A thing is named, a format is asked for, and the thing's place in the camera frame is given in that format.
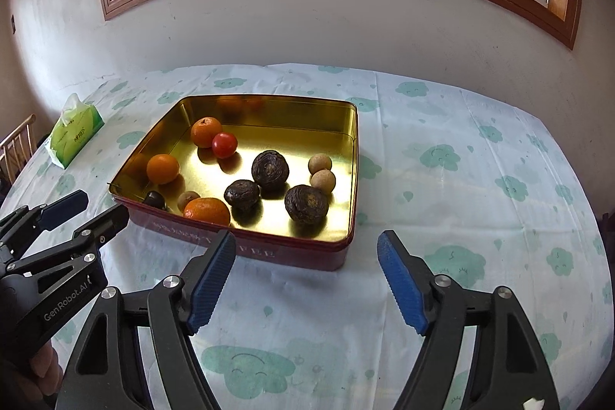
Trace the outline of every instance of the orange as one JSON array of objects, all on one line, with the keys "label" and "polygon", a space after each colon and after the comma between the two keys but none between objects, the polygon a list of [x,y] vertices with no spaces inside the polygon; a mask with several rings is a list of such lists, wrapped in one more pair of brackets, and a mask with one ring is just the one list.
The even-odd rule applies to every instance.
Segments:
[{"label": "orange", "polygon": [[147,173],[148,179],[154,184],[171,183],[180,173],[180,163],[166,153],[154,155],[148,162]]},{"label": "orange", "polygon": [[222,124],[217,118],[204,117],[194,123],[190,139],[199,148],[211,148],[211,140],[221,132]]},{"label": "orange", "polygon": [[221,226],[231,223],[229,208],[219,198],[195,198],[186,205],[184,217]]}]

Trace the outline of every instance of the cherry tomato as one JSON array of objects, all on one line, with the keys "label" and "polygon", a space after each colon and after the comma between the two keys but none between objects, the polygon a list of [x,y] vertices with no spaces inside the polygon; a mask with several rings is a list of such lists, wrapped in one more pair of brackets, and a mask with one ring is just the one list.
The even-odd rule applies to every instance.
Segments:
[{"label": "cherry tomato", "polygon": [[211,151],[217,158],[229,158],[237,151],[237,138],[231,133],[218,133],[211,141]]}]

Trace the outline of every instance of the table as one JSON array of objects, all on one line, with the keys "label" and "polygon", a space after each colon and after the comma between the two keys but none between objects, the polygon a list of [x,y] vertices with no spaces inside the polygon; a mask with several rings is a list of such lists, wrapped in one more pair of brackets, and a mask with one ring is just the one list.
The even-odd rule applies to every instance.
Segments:
[{"label": "table", "polygon": [[[109,80],[81,97],[96,105],[104,127],[66,171],[38,150],[1,214],[85,190],[87,211],[39,238],[30,253],[68,240],[113,204],[106,183],[178,99],[220,93],[350,100],[359,109],[361,144],[357,231],[345,266],[316,272],[238,258],[210,324],[193,338],[222,408],[393,407],[422,338],[403,322],[379,268],[376,239],[385,229],[464,287],[511,287],[540,339],[562,409],[588,394],[613,343],[611,281],[596,221],[540,120],[476,93],[297,64],[189,67]],[[130,224],[102,258],[110,284],[130,292],[178,273],[202,252]],[[54,338],[63,366],[90,307]],[[460,405],[472,330],[447,410]],[[168,408],[151,337],[140,336],[156,408]],[[265,369],[256,374],[250,360]]]}]

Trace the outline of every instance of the wooden chair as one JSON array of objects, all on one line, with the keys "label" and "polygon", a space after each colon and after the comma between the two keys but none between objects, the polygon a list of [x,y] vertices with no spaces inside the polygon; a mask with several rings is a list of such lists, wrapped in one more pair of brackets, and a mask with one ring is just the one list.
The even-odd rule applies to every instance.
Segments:
[{"label": "wooden chair", "polygon": [[0,143],[0,166],[6,168],[11,184],[36,151],[32,136],[32,124],[35,121],[36,115],[33,113]]}]

